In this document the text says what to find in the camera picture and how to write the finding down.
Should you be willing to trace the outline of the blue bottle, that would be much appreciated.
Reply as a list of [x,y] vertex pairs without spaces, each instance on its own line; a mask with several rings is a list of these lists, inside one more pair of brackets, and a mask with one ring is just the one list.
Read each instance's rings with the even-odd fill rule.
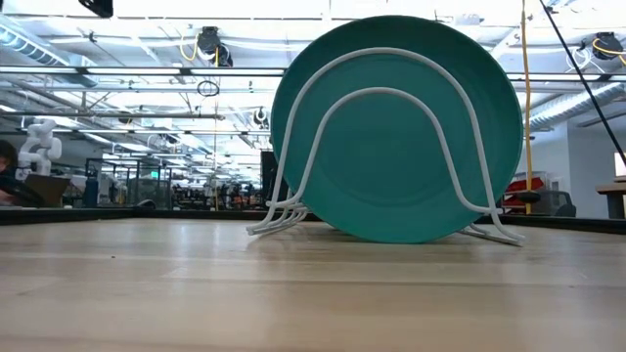
[[88,178],[85,182],[83,204],[86,208],[95,208],[99,200],[99,181],[97,178]]

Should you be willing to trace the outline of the silver ventilation duct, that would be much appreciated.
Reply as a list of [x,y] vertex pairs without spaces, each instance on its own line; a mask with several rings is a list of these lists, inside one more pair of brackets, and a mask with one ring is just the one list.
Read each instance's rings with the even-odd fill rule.
[[563,95],[530,111],[529,129],[537,131],[559,124],[574,116],[595,110],[595,99],[599,107],[603,107],[613,100],[626,96],[626,82],[611,83],[592,90],[592,96],[587,92]]
[[37,62],[41,66],[93,66],[85,56],[55,49],[53,45],[0,15],[0,47]]

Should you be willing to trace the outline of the wooden desk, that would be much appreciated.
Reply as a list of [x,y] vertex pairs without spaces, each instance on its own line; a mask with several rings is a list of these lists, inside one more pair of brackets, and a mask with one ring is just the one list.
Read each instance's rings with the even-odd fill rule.
[[596,192],[606,198],[609,219],[626,220],[626,181],[596,186]]

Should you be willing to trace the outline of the person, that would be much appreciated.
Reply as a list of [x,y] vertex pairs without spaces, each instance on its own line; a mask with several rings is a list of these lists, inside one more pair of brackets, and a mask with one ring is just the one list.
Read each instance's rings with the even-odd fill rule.
[[16,166],[18,163],[18,152],[16,148],[7,140],[0,139],[0,206],[25,206],[20,195],[9,193],[9,189],[15,186],[20,188],[23,181],[16,178]]

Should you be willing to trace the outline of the brown cardboard box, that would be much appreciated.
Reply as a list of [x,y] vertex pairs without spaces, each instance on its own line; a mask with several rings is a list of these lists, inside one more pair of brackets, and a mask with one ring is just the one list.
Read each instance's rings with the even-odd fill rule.
[[43,198],[46,206],[61,207],[70,180],[31,173],[26,177],[25,184]]

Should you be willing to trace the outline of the red bin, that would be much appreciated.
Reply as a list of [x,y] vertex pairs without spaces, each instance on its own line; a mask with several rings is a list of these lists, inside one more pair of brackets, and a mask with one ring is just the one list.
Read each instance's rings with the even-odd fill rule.
[[541,199],[539,191],[545,186],[539,177],[533,177],[530,185],[526,180],[512,181],[505,190],[501,205],[504,208],[522,208],[527,204],[534,204]]

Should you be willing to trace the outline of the black metal workbench frame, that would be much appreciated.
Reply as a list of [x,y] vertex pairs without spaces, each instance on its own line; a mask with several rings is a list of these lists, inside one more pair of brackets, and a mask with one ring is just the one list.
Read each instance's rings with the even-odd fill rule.
[[171,210],[173,167],[139,158],[88,158],[84,175],[99,181],[97,207]]

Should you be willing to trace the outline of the white wire dish rack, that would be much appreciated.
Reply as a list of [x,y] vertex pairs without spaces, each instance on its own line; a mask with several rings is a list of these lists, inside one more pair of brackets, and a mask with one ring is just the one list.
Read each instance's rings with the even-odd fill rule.
[[[421,101],[419,98],[415,97],[414,95],[409,94],[403,90],[396,89],[396,88],[382,87],[382,86],[367,87],[367,88],[355,90],[351,93],[344,95],[340,99],[338,99],[335,103],[333,103],[326,110],[320,123],[318,124],[316,134],[314,136],[312,145],[309,150],[307,162],[305,164],[303,174],[301,176],[300,184],[296,192],[288,193],[288,197],[284,200],[280,199],[280,183],[283,180],[285,164],[287,161],[288,150],[289,150],[289,145],[291,141],[292,126],[295,121],[300,103],[302,102],[305,95],[307,94],[309,89],[312,87],[312,85],[319,78],[325,75],[325,73],[327,73],[329,70],[331,70],[335,66],[338,66],[344,62],[348,62],[355,58],[370,56],[370,55],[394,55],[394,56],[405,57],[416,62],[420,62],[426,66],[429,66],[431,69],[435,70],[440,76],[445,78],[448,81],[448,83],[450,83],[450,85],[455,89],[458,96],[461,98],[467,110],[467,113],[469,115],[473,139],[475,141],[475,147],[477,151],[480,172],[481,172],[481,176],[483,180],[483,186],[484,186],[484,190],[485,190],[485,194],[486,194],[486,198],[488,202],[486,206],[480,206],[480,205],[474,204],[466,198],[465,193],[460,183],[458,173],[455,168],[452,155],[449,150],[449,146],[448,146],[445,134],[444,134],[444,130],[441,127],[439,120],[434,114],[434,112],[423,101]],[[492,190],[491,177],[490,177],[490,172],[488,170],[487,157],[486,157],[486,153],[485,153],[485,149],[484,149],[484,145],[482,141],[482,135],[480,131],[479,122],[477,120],[477,115],[476,115],[475,109],[473,107],[473,104],[470,100],[468,93],[465,91],[461,83],[459,83],[459,81],[440,64],[418,53],[408,51],[405,49],[393,48],[393,47],[372,47],[372,48],[352,51],[345,55],[342,55],[328,62],[321,68],[319,68],[315,73],[313,73],[313,75],[310,76],[310,78],[308,78],[308,80],[304,83],[302,88],[299,89],[293,103],[291,104],[290,113],[288,115],[288,121],[286,124],[285,133],[283,137],[283,144],[282,144],[280,155],[278,157],[278,170],[277,170],[277,174],[275,177],[275,188],[270,198],[270,201],[268,202],[269,210],[267,214],[265,215],[265,217],[260,222],[250,225],[246,228],[247,233],[251,236],[258,236],[258,235],[268,235],[268,234],[280,232],[280,231],[293,227],[294,225],[296,225],[297,223],[299,223],[306,217],[306,215],[309,212],[309,209],[301,201],[301,198],[304,194],[304,191],[306,190],[308,180],[309,180],[309,175],[313,167],[313,164],[317,155],[317,151],[319,149],[322,136],[326,130],[326,125],[328,121],[333,116],[333,114],[339,108],[341,108],[344,104],[348,103],[349,101],[353,99],[360,98],[360,97],[370,95],[370,94],[391,95],[394,97],[404,99],[412,103],[414,106],[418,107],[420,110],[422,110],[425,113],[425,115],[429,118],[435,130],[435,133],[437,135],[457,199],[459,200],[461,205],[463,205],[466,209],[489,216],[493,222],[493,225],[499,231],[499,233],[495,235],[471,223],[466,228],[462,229],[461,233],[463,235],[467,235],[467,236],[471,236],[471,237],[475,237],[479,239],[484,239],[484,240],[491,241],[491,242],[499,242],[499,243],[508,244],[508,245],[522,246],[523,242],[525,241],[525,236],[519,235],[519,234],[516,234],[514,232],[507,230],[500,220],[499,210],[496,207],[496,200],[495,200],[495,196]]]

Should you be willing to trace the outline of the dark green plate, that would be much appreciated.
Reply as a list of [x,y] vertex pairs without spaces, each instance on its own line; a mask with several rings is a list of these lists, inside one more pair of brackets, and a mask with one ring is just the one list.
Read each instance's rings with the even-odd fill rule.
[[[473,39],[440,22],[381,16],[339,26],[310,43],[277,89],[271,134],[279,157],[298,91],[319,68],[349,52],[393,47],[443,66],[468,93],[479,122],[492,190],[511,182],[522,149],[519,103],[504,71]],[[392,87],[423,101],[436,115],[466,198],[487,202],[470,118],[455,89],[435,70],[394,55],[370,55],[329,70],[309,89],[292,126],[284,177],[297,190],[318,124],[344,95]],[[350,235],[374,242],[430,242],[479,213],[456,197],[435,130],[425,113],[391,95],[353,99],[330,118],[302,196],[308,209]]]

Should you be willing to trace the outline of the black overhead mount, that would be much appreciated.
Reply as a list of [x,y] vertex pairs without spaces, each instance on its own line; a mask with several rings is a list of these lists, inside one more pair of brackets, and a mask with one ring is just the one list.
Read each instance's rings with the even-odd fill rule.
[[78,0],[91,13],[102,19],[113,16],[113,0]]

